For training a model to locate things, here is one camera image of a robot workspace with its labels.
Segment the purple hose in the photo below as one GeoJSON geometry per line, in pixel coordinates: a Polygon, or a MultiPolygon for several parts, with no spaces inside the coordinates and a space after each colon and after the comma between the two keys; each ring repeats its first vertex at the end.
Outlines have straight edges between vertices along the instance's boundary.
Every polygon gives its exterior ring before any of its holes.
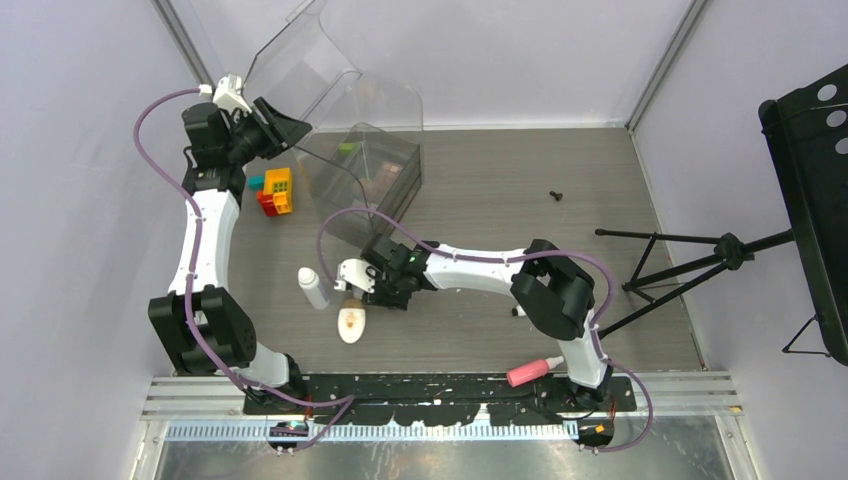
{"type": "Polygon", "coordinates": [[[456,256],[454,256],[449,252],[445,252],[444,250],[438,250],[438,249],[424,243],[424,241],[420,237],[418,237],[414,233],[412,233],[409,230],[407,230],[406,228],[404,228],[404,226],[401,225],[400,223],[398,223],[394,218],[392,218],[392,217],[390,217],[390,216],[388,216],[388,215],[386,215],[386,214],[384,214],[380,211],[377,211],[373,208],[367,208],[367,207],[350,207],[350,208],[345,208],[343,210],[339,210],[339,211],[333,213],[332,215],[330,215],[329,217],[327,217],[327,219],[324,220],[324,223],[321,224],[321,228],[318,230],[318,239],[316,240],[316,244],[315,244],[315,247],[316,247],[315,249],[318,252],[318,262],[321,264],[321,270],[324,271],[324,275],[326,275],[327,278],[331,282],[333,282],[335,277],[330,272],[330,269],[327,267],[327,263],[324,260],[324,252],[323,252],[323,249],[321,248],[321,240],[324,237],[324,232],[326,232],[327,228],[330,226],[330,223],[332,223],[336,218],[338,218],[342,215],[346,215],[346,214],[349,214],[349,213],[357,213],[357,212],[366,213],[366,214],[370,214],[370,215],[376,215],[376,216],[382,218],[383,220],[388,222],[390,225],[392,225],[394,228],[399,230],[401,233],[406,235],[407,238],[409,238],[410,240],[415,242],[415,244],[418,245],[419,247],[423,248],[424,250],[426,250],[426,251],[428,251],[428,252],[430,252],[434,255],[439,255],[439,256],[442,256],[442,257],[445,257],[445,258],[456,258],[456,260],[465,260],[465,261],[470,261],[470,262],[500,264],[500,263],[504,263],[504,262],[518,263],[518,262],[524,262],[524,261],[527,261],[527,260],[536,260],[536,259],[545,258],[545,257],[569,257],[569,258],[576,258],[578,260],[582,260],[582,261],[592,265],[593,267],[597,268],[601,272],[601,274],[604,276],[604,279],[607,282],[607,296],[606,296],[606,298],[604,298],[604,302],[598,308],[598,311],[595,312],[595,315],[594,315],[594,317],[592,317],[592,320],[589,321],[589,335],[592,339],[592,346],[594,347],[595,353],[598,355],[598,358],[600,358],[601,361],[605,362],[607,365],[609,365],[612,368],[615,368],[615,369],[618,369],[618,370],[624,372],[625,374],[627,374],[627,376],[632,378],[633,381],[636,382],[636,384],[639,385],[639,388],[642,389],[642,393],[645,395],[645,401],[646,401],[647,406],[648,406],[648,423],[645,425],[645,429],[642,431],[642,433],[639,434],[639,436],[636,437],[635,440],[633,440],[632,442],[626,443],[624,445],[617,446],[617,447],[599,448],[598,451],[599,452],[618,452],[618,451],[621,451],[621,450],[624,450],[624,449],[627,449],[627,448],[630,448],[630,447],[634,447],[634,446],[638,445],[639,443],[641,443],[642,440],[644,440],[645,436],[650,431],[651,426],[653,425],[653,422],[654,422],[654,405],[651,402],[651,396],[648,394],[648,390],[645,388],[645,384],[642,383],[642,379],[640,379],[633,371],[631,371],[627,368],[624,368],[621,365],[619,365],[619,364],[617,364],[617,363],[615,363],[615,362],[613,362],[612,360],[609,359],[609,357],[604,353],[603,349],[601,349],[601,340],[598,337],[598,330],[597,330],[598,320],[601,318],[601,315],[603,315],[604,312],[606,312],[607,308],[610,306],[613,298],[615,297],[615,295],[617,293],[617,291],[615,289],[615,280],[613,279],[612,272],[610,272],[609,268],[607,268],[606,265],[604,265],[603,263],[601,263],[597,259],[590,257],[589,255],[586,255],[586,254],[580,253],[580,252],[571,251],[571,250],[545,250],[543,252],[535,252],[535,253],[530,253],[530,254],[527,254],[527,255],[519,255],[517,257],[508,258],[506,260],[504,260],[502,258],[479,257],[479,256],[476,256],[476,255],[456,255],[456,256]]]}
{"type": "Polygon", "coordinates": [[[333,424],[335,424],[335,422],[338,421],[339,418],[341,418],[341,416],[344,414],[344,412],[347,411],[347,409],[350,408],[351,404],[353,403],[353,395],[348,395],[347,397],[340,398],[338,400],[333,400],[333,401],[330,401],[330,402],[307,402],[307,401],[300,400],[298,398],[294,398],[292,396],[286,395],[285,393],[280,392],[280,391],[273,389],[271,387],[259,384],[258,382],[250,382],[250,381],[242,382],[241,380],[239,380],[238,375],[235,372],[233,372],[227,366],[227,364],[224,363],[223,360],[221,360],[221,357],[219,357],[215,353],[215,351],[212,350],[212,347],[210,347],[209,344],[206,343],[206,340],[203,339],[203,335],[200,333],[200,330],[197,328],[197,323],[195,323],[195,320],[194,320],[194,311],[193,311],[192,306],[191,306],[191,294],[192,294],[192,288],[194,286],[194,277],[195,277],[194,272],[195,272],[195,268],[197,266],[197,256],[200,252],[200,239],[201,239],[201,236],[203,234],[203,217],[200,213],[200,207],[197,205],[197,202],[194,200],[194,198],[192,198],[191,194],[189,194],[188,191],[186,191],[186,189],[183,188],[183,186],[180,185],[179,182],[177,182],[173,177],[168,175],[168,173],[165,172],[165,170],[163,170],[162,167],[160,167],[153,160],[153,158],[150,157],[150,155],[147,153],[147,150],[145,150],[144,146],[142,146],[142,144],[141,144],[141,139],[140,139],[140,136],[139,136],[139,134],[141,132],[141,126],[144,123],[144,120],[147,118],[147,116],[150,115],[150,112],[152,112],[159,105],[162,105],[163,103],[165,103],[169,100],[172,100],[172,99],[177,98],[177,97],[181,97],[183,95],[191,95],[191,94],[199,93],[199,91],[200,91],[199,88],[180,90],[180,91],[165,95],[164,97],[160,98],[159,100],[156,100],[155,102],[151,103],[150,106],[148,106],[147,108],[144,109],[143,112],[141,112],[141,115],[139,115],[138,120],[136,120],[136,122],[135,122],[135,126],[133,127],[133,142],[135,143],[135,148],[138,150],[138,153],[142,156],[142,158],[144,158],[144,160],[147,162],[147,164],[150,165],[150,168],[152,168],[160,177],[162,177],[166,182],[168,182],[172,187],[174,187],[174,189],[177,190],[180,193],[180,195],[183,196],[183,198],[185,198],[186,202],[188,202],[188,204],[191,206],[192,211],[194,212],[194,216],[195,216],[194,242],[193,242],[192,247],[191,247],[191,256],[189,258],[189,264],[188,264],[189,273],[186,275],[186,291],[185,291],[185,295],[184,295],[184,297],[185,297],[185,316],[186,316],[186,325],[188,325],[188,329],[191,332],[192,337],[194,337],[194,340],[197,342],[198,346],[200,346],[200,349],[203,350],[203,353],[205,353],[206,356],[209,357],[209,359],[215,365],[215,367],[218,370],[220,370],[221,372],[223,372],[224,375],[226,375],[227,378],[233,383],[233,385],[235,385],[239,389],[244,389],[246,385],[249,385],[249,386],[252,386],[252,387],[257,387],[257,388],[260,388],[260,389],[262,389],[262,390],[264,390],[264,391],[266,391],[266,392],[268,392],[272,395],[275,395],[275,396],[277,396],[277,397],[279,397],[279,398],[281,398],[281,399],[283,399],[287,402],[291,402],[291,403],[294,403],[296,405],[300,405],[300,406],[303,406],[303,407],[323,408],[323,407],[334,407],[334,406],[338,406],[338,405],[342,406],[339,409],[339,411],[336,413],[336,416],[333,417],[333,419],[327,424],[327,426],[324,428],[324,430],[320,434],[318,434],[317,436],[312,438],[310,441],[304,443],[303,445],[298,446],[295,449],[295,451],[300,451],[300,450],[303,450],[304,448],[308,448],[308,447],[314,445],[315,442],[321,436],[323,436],[324,433],[327,432],[327,430],[329,430],[330,427],[332,427],[333,424]]]}

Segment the purple cable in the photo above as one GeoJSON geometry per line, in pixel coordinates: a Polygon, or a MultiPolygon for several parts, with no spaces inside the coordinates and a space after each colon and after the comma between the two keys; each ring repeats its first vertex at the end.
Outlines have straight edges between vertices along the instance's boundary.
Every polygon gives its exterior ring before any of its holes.
{"type": "Polygon", "coordinates": [[[323,408],[323,407],[334,407],[334,406],[341,405],[341,408],[339,408],[339,411],[336,413],[336,415],[333,417],[333,419],[327,424],[327,426],[324,428],[324,430],[321,431],[321,433],[319,433],[318,435],[313,437],[308,442],[305,442],[303,445],[299,445],[297,448],[295,448],[295,451],[300,451],[300,450],[303,450],[305,448],[308,448],[308,447],[314,445],[315,442],[318,441],[318,439],[321,438],[324,435],[324,433],[326,433],[330,429],[330,427],[332,427],[335,424],[335,422],[338,421],[339,418],[341,418],[341,416],[344,414],[344,412],[347,411],[348,408],[350,408],[351,404],[353,404],[353,398],[354,398],[353,395],[348,395],[347,397],[340,398],[338,400],[329,401],[329,402],[307,402],[307,401],[300,400],[298,398],[294,398],[292,396],[286,395],[283,392],[280,392],[280,391],[273,389],[271,387],[268,387],[266,385],[262,385],[258,382],[249,382],[249,381],[242,382],[242,381],[239,380],[238,375],[235,372],[233,372],[227,366],[227,364],[224,363],[223,360],[221,360],[221,357],[219,357],[215,353],[215,351],[212,350],[212,347],[210,347],[209,344],[206,343],[206,340],[203,339],[203,335],[201,335],[200,330],[197,328],[197,323],[195,323],[195,320],[194,320],[194,310],[192,309],[192,306],[191,306],[191,294],[192,294],[192,288],[194,286],[194,277],[195,277],[194,272],[195,272],[195,268],[197,266],[197,257],[198,257],[198,254],[200,252],[200,239],[201,239],[201,236],[203,234],[203,217],[200,213],[200,206],[197,205],[197,202],[194,200],[194,198],[192,198],[191,194],[189,194],[188,191],[186,191],[186,189],[183,188],[183,186],[180,185],[179,182],[177,182],[173,177],[168,175],[168,173],[165,172],[165,170],[163,170],[162,167],[160,167],[153,160],[153,158],[150,157],[150,155],[147,153],[147,150],[145,150],[144,146],[141,144],[141,139],[140,139],[141,126],[144,123],[144,120],[147,118],[147,116],[150,115],[150,112],[152,112],[159,105],[162,105],[163,103],[165,103],[169,100],[172,100],[172,99],[177,98],[177,97],[181,97],[183,95],[191,95],[191,94],[196,94],[196,93],[199,93],[199,92],[200,92],[199,88],[180,90],[180,91],[165,95],[164,97],[162,97],[162,98],[156,100],[155,102],[151,103],[147,108],[144,109],[143,112],[141,112],[141,115],[139,115],[138,120],[136,120],[136,122],[135,122],[135,126],[133,127],[133,142],[135,143],[135,148],[138,150],[138,153],[142,156],[142,158],[144,158],[144,160],[147,162],[147,164],[150,165],[150,168],[152,168],[160,177],[162,177],[162,179],[164,179],[172,187],[174,187],[174,189],[177,190],[180,193],[180,195],[183,196],[183,198],[185,198],[186,202],[188,202],[188,204],[191,206],[192,211],[194,212],[194,216],[195,216],[194,242],[193,242],[192,247],[191,247],[191,256],[189,257],[189,264],[188,264],[189,273],[186,275],[186,291],[185,291],[185,295],[184,295],[184,297],[185,297],[185,316],[186,316],[186,324],[188,325],[188,329],[191,332],[192,337],[194,337],[194,340],[197,342],[198,346],[200,346],[200,349],[203,350],[203,353],[205,353],[206,356],[209,357],[209,359],[215,365],[215,367],[218,370],[220,370],[221,372],[223,372],[224,375],[226,375],[226,377],[233,383],[233,385],[235,385],[239,389],[244,389],[246,385],[250,385],[252,387],[260,388],[260,389],[262,389],[262,390],[264,390],[264,391],[266,391],[266,392],[268,392],[272,395],[275,395],[275,396],[277,396],[277,397],[279,397],[279,398],[281,398],[281,399],[283,399],[287,402],[291,402],[291,403],[294,403],[296,405],[300,405],[302,407],[323,408]]]}
{"type": "Polygon", "coordinates": [[[601,348],[601,340],[598,337],[598,329],[597,329],[598,320],[601,318],[601,315],[603,315],[604,312],[606,312],[607,308],[610,306],[613,298],[615,297],[615,295],[617,293],[617,291],[614,287],[615,280],[613,279],[612,272],[610,272],[609,268],[607,268],[606,265],[604,265],[603,263],[601,263],[597,259],[590,257],[589,255],[586,255],[586,254],[580,253],[580,252],[570,251],[570,250],[545,250],[545,251],[542,251],[542,252],[535,252],[535,253],[530,253],[530,254],[527,254],[527,255],[519,255],[517,257],[507,258],[506,260],[504,260],[502,258],[480,257],[480,256],[476,256],[476,255],[461,255],[460,254],[460,255],[454,256],[449,252],[446,252],[444,250],[438,250],[435,247],[432,247],[432,246],[424,243],[424,241],[420,237],[418,237],[414,233],[412,233],[409,230],[407,230],[406,228],[404,228],[404,226],[401,225],[400,223],[398,223],[394,218],[392,218],[392,217],[390,217],[390,216],[388,216],[388,215],[386,215],[386,214],[384,214],[380,211],[377,211],[373,208],[367,208],[367,207],[350,207],[350,208],[345,208],[343,210],[339,210],[339,211],[333,213],[332,215],[330,215],[329,217],[327,217],[326,220],[324,220],[324,223],[321,224],[321,228],[318,230],[318,238],[317,238],[316,244],[315,244],[315,247],[316,247],[315,249],[318,252],[318,262],[321,264],[321,270],[324,271],[324,275],[327,276],[327,278],[330,280],[330,282],[333,282],[335,277],[330,272],[330,269],[327,267],[327,262],[324,260],[324,251],[321,247],[321,240],[324,237],[324,232],[327,231],[327,228],[330,226],[330,223],[332,223],[338,217],[340,217],[342,215],[347,215],[347,214],[350,214],[350,213],[357,213],[357,212],[366,213],[366,214],[370,214],[370,215],[376,215],[376,216],[382,218],[383,220],[388,222],[391,226],[393,226],[394,228],[399,230],[401,233],[406,235],[407,238],[409,238],[410,240],[415,242],[415,244],[418,245],[419,247],[423,248],[424,250],[426,250],[426,251],[428,251],[428,252],[430,252],[434,255],[439,255],[439,256],[442,256],[442,257],[445,257],[445,258],[455,258],[456,260],[465,260],[465,261],[479,262],[479,263],[500,264],[500,263],[504,263],[504,262],[509,262],[509,263],[524,262],[524,261],[528,261],[528,260],[536,260],[536,259],[545,258],[545,257],[569,257],[569,258],[576,258],[578,260],[582,260],[582,261],[592,265],[593,267],[597,268],[601,272],[601,274],[604,276],[604,279],[607,282],[607,296],[606,296],[606,298],[604,298],[604,302],[598,308],[598,311],[595,312],[595,315],[592,317],[592,320],[589,321],[589,332],[590,332],[589,335],[592,339],[592,346],[594,347],[595,353],[598,355],[598,358],[601,359],[601,361],[605,362],[607,365],[609,365],[612,368],[615,368],[615,369],[618,369],[618,370],[624,372],[627,376],[629,376],[631,379],[633,379],[633,381],[636,382],[636,384],[639,385],[639,388],[642,389],[642,393],[645,395],[645,402],[647,403],[647,406],[648,406],[648,422],[645,425],[645,429],[642,431],[641,434],[639,434],[638,437],[636,437],[635,440],[633,440],[632,442],[628,442],[624,445],[617,446],[617,447],[599,448],[598,451],[599,452],[618,452],[618,451],[625,450],[625,449],[630,448],[630,447],[634,447],[634,446],[638,445],[639,443],[641,443],[642,440],[644,440],[645,436],[650,431],[651,426],[653,425],[653,422],[654,422],[654,405],[651,402],[651,396],[648,394],[648,389],[645,388],[645,384],[642,382],[642,379],[640,379],[632,370],[624,368],[621,365],[610,360],[610,358],[604,353],[603,349],[601,348]]]}

